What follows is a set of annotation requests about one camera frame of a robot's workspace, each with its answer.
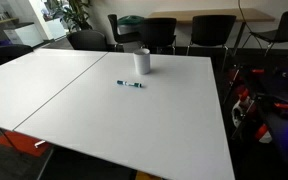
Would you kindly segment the teal dry erase marker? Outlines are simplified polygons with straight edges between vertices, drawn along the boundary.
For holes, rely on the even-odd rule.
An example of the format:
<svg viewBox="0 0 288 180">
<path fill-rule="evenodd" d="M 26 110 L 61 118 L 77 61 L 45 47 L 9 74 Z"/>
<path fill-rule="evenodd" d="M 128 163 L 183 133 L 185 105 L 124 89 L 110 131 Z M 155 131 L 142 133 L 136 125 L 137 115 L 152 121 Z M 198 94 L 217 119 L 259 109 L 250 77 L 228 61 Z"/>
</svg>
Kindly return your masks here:
<svg viewBox="0 0 288 180">
<path fill-rule="evenodd" d="M 117 84 L 118 85 L 124 85 L 124 86 L 132 86 L 132 87 L 136 87 L 136 88 L 142 88 L 142 84 L 141 83 L 129 83 L 127 81 L 122 81 L 122 80 L 117 80 Z"/>
</svg>

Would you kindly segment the white cylindrical cup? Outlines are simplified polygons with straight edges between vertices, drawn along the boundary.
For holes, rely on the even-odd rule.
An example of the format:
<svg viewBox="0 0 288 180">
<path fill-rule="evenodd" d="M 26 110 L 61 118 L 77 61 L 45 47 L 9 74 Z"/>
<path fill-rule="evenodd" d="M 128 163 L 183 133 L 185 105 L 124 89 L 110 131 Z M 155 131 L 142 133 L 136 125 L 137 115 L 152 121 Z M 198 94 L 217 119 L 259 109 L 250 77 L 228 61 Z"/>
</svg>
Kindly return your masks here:
<svg viewBox="0 0 288 180">
<path fill-rule="evenodd" d="M 150 72 L 150 50 L 146 48 L 137 49 L 133 52 L 135 70 L 144 75 Z"/>
</svg>

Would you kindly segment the black chair back middle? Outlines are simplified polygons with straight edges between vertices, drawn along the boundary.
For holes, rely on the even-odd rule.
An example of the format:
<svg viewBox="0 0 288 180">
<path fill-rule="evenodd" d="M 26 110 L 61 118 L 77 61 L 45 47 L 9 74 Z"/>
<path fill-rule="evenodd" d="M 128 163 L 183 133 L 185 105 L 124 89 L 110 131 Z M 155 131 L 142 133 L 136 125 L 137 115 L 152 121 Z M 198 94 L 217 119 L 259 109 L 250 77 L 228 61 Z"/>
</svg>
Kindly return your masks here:
<svg viewBox="0 0 288 180">
<path fill-rule="evenodd" d="M 175 53 L 176 42 L 175 18 L 146 18 L 140 25 L 140 35 L 143 47 L 155 47 L 157 50 L 170 46 Z"/>
</svg>

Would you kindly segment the black chair back left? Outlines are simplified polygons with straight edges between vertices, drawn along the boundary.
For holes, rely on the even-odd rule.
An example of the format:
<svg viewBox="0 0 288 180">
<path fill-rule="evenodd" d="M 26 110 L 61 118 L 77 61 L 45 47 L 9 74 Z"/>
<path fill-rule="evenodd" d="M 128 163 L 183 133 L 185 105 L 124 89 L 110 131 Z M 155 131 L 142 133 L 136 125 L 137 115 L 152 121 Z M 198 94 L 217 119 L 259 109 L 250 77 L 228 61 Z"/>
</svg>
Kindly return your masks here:
<svg viewBox="0 0 288 180">
<path fill-rule="evenodd" d="M 116 14 L 108 15 L 109 22 L 113 33 L 113 38 L 116 42 L 115 50 L 118 50 L 120 45 L 123 46 L 123 51 L 132 53 L 134 50 L 139 49 L 141 46 L 139 26 L 137 25 L 119 25 Z"/>
</svg>

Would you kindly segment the green bag on chair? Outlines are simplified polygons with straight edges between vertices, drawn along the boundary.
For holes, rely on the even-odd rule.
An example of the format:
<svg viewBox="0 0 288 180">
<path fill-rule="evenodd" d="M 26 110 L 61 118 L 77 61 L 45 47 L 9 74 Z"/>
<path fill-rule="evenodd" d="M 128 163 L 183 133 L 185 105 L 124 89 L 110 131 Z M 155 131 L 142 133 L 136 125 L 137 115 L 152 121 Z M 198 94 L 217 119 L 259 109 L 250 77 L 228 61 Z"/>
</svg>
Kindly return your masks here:
<svg viewBox="0 0 288 180">
<path fill-rule="evenodd" d="M 118 19 L 119 25 L 137 25 L 143 20 L 142 16 L 128 15 Z"/>
</svg>

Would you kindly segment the black chair near table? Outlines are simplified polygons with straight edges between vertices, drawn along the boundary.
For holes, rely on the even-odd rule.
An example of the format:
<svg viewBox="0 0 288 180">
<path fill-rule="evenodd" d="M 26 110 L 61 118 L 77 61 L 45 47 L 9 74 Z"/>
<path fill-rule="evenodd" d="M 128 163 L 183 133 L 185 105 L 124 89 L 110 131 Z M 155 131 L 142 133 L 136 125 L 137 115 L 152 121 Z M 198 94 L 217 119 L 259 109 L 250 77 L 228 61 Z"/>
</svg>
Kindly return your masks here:
<svg viewBox="0 0 288 180">
<path fill-rule="evenodd" d="M 107 43 L 106 36 L 96 30 L 81 30 L 67 36 L 75 50 L 112 51 L 113 47 Z"/>
</svg>

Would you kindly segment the black chair back centre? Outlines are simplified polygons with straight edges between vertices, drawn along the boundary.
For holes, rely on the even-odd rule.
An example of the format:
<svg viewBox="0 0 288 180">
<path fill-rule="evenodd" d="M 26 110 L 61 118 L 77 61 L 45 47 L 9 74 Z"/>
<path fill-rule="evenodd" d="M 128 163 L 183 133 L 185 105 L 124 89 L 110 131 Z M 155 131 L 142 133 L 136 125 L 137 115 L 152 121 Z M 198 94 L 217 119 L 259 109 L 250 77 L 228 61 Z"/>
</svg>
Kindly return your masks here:
<svg viewBox="0 0 288 180">
<path fill-rule="evenodd" d="M 189 55 L 193 44 L 205 47 L 221 45 L 225 49 L 221 70 L 224 70 L 229 48 L 226 42 L 236 21 L 235 15 L 198 15 L 192 18 L 192 33 L 187 46 Z"/>
</svg>

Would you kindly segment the green potted plant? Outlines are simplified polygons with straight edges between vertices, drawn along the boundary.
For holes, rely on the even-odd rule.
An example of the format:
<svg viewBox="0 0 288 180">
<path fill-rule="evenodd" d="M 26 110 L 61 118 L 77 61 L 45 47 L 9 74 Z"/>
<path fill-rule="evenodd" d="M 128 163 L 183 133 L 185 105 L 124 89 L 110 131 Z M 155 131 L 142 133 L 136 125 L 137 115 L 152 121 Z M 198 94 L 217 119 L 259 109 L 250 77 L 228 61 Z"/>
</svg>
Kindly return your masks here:
<svg viewBox="0 0 288 180">
<path fill-rule="evenodd" d="M 91 0 L 47 0 L 53 18 L 64 21 L 70 32 L 91 30 L 89 14 L 86 11 L 91 7 Z"/>
</svg>

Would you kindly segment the black robot stand with clamps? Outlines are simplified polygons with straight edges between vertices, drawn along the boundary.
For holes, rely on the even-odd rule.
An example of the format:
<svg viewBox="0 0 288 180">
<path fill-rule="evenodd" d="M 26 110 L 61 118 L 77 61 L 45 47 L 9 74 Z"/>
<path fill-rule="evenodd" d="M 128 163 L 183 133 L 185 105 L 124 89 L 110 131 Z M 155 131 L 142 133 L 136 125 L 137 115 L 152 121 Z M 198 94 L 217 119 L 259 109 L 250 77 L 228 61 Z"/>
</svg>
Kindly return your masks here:
<svg viewBox="0 0 288 180">
<path fill-rule="evenodd" d="M 240 66 L 236 75 L 242 78 L 246 87 L 240 101 L 249 101 L 249 105 L 240 113 L 240 123 L 231 138 L 236 139 L 241 134 L 250 112 L 254 110 L 263 121 L 256 138 L 260 139 L 269 132 L 288 163 L 288 76 L 283 77 L 278 71 L 273 73 L 263 68 L 247 66 Z"/>
</svg>

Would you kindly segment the white cabinet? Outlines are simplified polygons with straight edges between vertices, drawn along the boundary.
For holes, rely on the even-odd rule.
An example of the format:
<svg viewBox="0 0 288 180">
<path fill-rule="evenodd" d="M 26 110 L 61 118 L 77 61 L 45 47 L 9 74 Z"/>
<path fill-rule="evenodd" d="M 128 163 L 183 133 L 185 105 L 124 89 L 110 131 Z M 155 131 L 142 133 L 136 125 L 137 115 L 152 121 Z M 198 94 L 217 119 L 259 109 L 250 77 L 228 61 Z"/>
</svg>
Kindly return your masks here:
<svg viewBox="0 0 288 180">
<path fill-rule="evenodd" d="M 35 47 L 43 43 L 42 36 L 32 22 L 19 23 L 4 29 L 12 44 L 23 44 Z"/>
</svg>

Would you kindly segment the red floor mat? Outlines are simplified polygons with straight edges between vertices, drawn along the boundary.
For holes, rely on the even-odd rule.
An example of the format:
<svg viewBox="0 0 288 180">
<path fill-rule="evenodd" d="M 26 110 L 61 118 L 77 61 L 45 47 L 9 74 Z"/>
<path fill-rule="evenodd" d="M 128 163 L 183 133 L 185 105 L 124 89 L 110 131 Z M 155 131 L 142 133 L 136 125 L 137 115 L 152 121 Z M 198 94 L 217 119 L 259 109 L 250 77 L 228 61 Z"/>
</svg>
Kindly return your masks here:
<svg viewBox="0 0 288 180">
<path fill-rule="evenodd" d="M 20 152 L 35 157 L 40 157 L 51 147 L 49 143 L 42 143 L 38 147 L 35 147 L 35 144 L 38 142 L 39 139 L 11 131 L 6 131 L 5 136 L 0 135 L 1 145 L 15 147 Z"/>
</svg>

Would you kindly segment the black chair far left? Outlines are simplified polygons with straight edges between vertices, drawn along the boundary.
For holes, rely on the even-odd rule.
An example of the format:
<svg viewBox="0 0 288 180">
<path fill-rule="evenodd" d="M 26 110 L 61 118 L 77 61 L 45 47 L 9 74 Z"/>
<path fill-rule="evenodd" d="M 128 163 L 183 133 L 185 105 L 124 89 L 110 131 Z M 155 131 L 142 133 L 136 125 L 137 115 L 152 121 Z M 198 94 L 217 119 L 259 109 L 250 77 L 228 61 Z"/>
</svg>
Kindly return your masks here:
<svg viewBox="0 0 288 180">
<path fill-rule="evenodd" d="M 0 65 L 25 54 L 31 53 L 33 48 L 28 45 L 12 44 L 0 46 Z"/>
</svg>

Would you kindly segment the black chair back right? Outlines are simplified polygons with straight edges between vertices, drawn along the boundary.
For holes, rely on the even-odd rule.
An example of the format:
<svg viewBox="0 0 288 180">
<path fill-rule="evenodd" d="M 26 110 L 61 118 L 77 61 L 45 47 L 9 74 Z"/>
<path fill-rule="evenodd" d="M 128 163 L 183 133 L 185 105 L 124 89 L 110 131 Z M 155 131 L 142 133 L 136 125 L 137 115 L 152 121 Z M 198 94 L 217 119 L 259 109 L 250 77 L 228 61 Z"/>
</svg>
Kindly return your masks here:
<svg viewBox="0 0 288 180">
<path fill-rule="evenodd" d="M 248 42 L 251 36 L 253 36 L 255 39 L 261 39 L 268 43 L 264 55 L 267 55 L 276 43 L 288 42 L 288 11 L 282 14 L 277 29 L 264 32 L 250 32 L 245 43 Z"/>
</svg>

